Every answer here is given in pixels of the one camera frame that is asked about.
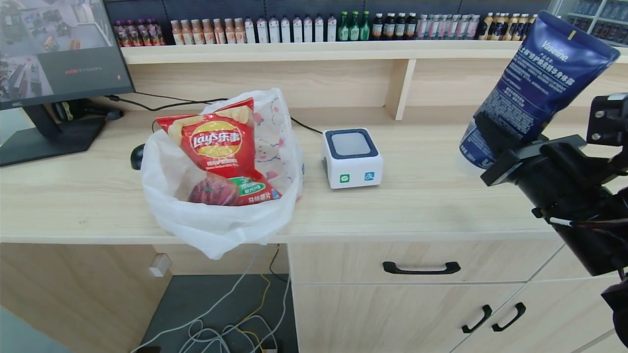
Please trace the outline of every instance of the monitor stand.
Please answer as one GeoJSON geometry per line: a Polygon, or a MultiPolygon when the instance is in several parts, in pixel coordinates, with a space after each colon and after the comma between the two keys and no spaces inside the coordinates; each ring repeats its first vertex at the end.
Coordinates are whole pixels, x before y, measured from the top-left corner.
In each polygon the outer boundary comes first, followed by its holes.
{"type": "Polygon", "coordinates": [[[105,126],[104,117],[57,124],[43,104],[23,109],[35,127],[15,132],[0,146],[0,166],[87,151],[105,126]]]}

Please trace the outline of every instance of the robotic arm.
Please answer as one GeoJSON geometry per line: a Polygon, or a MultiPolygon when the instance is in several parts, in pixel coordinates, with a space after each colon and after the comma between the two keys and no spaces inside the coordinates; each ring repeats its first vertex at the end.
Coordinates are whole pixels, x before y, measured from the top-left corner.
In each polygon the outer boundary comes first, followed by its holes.
{"type": "Polygon", "coordinates": [[[592,276],[617,271],[620,283],[602,297],[613,310],[615,331],[628,347],[628,187],[615,195],[603,185],[628,173],[628,93],[594,98],[587,140],[579,135],[521,143],[480,113],[475,122],[494,156],[487,186],[513,183],[530,199],[532,214],[561,236],[592,276]],[[587,143],[620,146],[613,158],[586,156],[587,143]]]}

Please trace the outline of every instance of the dark floor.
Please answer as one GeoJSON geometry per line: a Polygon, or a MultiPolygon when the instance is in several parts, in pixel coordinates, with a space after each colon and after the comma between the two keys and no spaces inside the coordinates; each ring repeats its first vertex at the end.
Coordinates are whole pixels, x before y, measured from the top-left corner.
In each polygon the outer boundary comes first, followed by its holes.
{"type": "MultiPolygon", "coordinates": [[[[283,293],[286,289],[286,283],[271,274],[265,276],[270,280],[271,286],[259,314],[273,329],[277,326],[283,311],[283,293]]],[[[152,339],[161,331],[181,326],[206,312],[218,299],[229,292],[239,277],[239,275],[174,276],[157,311],[155,311],[142,343],[152,339]]],[[[226,325],[240,322],[259,307],[265,287],[266,281],[258,274],[247,274],[231,295],[225,298],[211,313],[203,317],[204,327],[211,327],[220,332],[226,325]]],[[[256,320],[245,323],[242,325],[242,329],[254,332],[260,339],[269,333],[265,326],[256,320]]],[[[275,332],[275,337],[278,342],[280,341],[278,343],[279,353],[298,352],[291,290],[288,290],[286,297],[286,314],[281,326],[275,332]]],[[[161,335],[149,346],[161,347],[161,353],[178,353],[188,338],[188,326],[186,326],[176,332],[161,335]]],[[[252,350],[251,344],[235,331],[227,335],[226,341],[231,353],[250,353],[252,350]]],[[[271,344],[270,346],[264,345],[264,348],[272,348],[270,337],[264,342],[271,344]]],[[[196,343],[186,353],[200,353],[205,346],[206,344],[196,343]]],[[[214,344],[205,351],[205,353],[214,352],[220,352],[219,344],[214,344]]]]}

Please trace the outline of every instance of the computer mouse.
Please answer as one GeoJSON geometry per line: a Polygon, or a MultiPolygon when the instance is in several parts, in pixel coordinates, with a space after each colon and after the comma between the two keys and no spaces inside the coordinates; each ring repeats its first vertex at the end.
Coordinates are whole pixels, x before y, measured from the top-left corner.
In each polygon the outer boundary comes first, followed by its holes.
{"type": "Polygon", "coordinates": [[[131,168],[139,170],[142,167],[142,158],[144,158],[144,144],[135,147],[131,152],[131,168]]]}

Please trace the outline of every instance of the blue tube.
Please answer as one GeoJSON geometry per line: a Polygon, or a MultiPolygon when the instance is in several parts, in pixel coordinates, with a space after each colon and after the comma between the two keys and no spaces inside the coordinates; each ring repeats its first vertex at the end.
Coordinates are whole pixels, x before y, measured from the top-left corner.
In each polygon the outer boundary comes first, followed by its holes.
{"type": "Polygon", "coordinates": [[[493,156],[475,125],[480,112],[520,141],[534,141],[554,115],[569,106],[619,55],[612,46],[542,11],[474,114],[460,152],[483,169],[499,157],[493,156]]]}

